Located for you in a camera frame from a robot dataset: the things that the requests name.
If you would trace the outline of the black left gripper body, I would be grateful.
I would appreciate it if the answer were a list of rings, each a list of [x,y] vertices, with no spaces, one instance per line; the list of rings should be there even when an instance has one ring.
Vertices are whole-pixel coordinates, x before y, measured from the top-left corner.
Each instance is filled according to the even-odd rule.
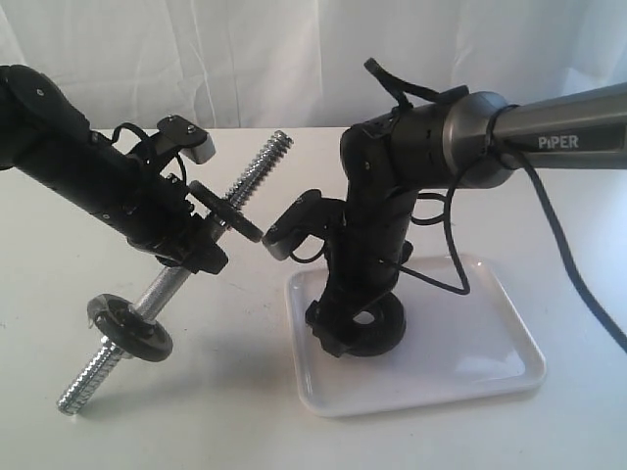
[[[150,162],[130,161],[124,194],[124,238],[151,255],[191,255],[198,250],[202,217],[188,201],[186,174],[162,175]]]

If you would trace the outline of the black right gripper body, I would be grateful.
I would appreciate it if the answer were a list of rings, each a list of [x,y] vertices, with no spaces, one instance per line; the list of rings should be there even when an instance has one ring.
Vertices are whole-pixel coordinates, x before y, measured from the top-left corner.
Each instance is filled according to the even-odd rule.
[[[410,205],[347,205],[330,227],[328,278],[320,314],[350,318],[396,286],[400,264],[411,255]]]

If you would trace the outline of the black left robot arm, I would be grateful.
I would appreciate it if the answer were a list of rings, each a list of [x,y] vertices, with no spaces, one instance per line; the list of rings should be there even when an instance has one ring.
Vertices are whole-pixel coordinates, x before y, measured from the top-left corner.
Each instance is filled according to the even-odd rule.
[[[182,155],[203,164],[214,152],[208,132],[178,115],[152,135],[123,122],[106,137],[45,74],[1,69],[2,169],[18,169],[166,266],[218,274],[228,262],[187,199],[186,176],[162,174]]]

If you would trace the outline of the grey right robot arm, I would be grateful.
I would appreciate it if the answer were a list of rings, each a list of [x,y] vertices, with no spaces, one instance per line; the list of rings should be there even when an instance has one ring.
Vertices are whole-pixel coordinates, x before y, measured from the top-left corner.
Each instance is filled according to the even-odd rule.
[[[524,170],[555,237],[562,263],[584,304],[619,346],[625,333],[589,290],[565,239],[539,170],[626,166],[626,88],[610,85],[545,102],[515,105],[495,92],[458,88],[422,107],[406,90],[393,111],[350,127],[341,137],[347,177],[343,200],[309,195],[303,229],[323,243],[328,278],[306,321],[333,356],[377,356],[400,343],[406,316],[394,288],[407,269],[420,199],[439,199],[433,222],[452,234],[460,188],[488,189]]]

